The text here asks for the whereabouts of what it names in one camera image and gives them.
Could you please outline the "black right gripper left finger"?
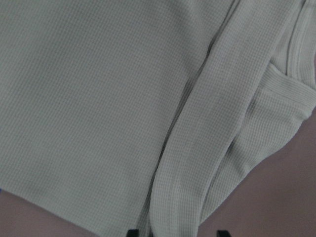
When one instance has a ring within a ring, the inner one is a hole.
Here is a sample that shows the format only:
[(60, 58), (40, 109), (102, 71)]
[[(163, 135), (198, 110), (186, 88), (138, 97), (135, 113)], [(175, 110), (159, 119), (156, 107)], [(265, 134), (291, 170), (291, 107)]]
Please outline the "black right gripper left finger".
[(127, 231), (127, 237), (138, 237), (139, 230), (138, 229), (130, 229)]

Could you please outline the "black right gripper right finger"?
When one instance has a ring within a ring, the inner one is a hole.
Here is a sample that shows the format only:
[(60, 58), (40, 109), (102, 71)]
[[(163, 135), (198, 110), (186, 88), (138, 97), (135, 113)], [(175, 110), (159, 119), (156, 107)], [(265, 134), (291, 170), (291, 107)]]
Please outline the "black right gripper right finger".
[(217, 230), (217, 237), (230, 237), (230, 233), (227, 230)]

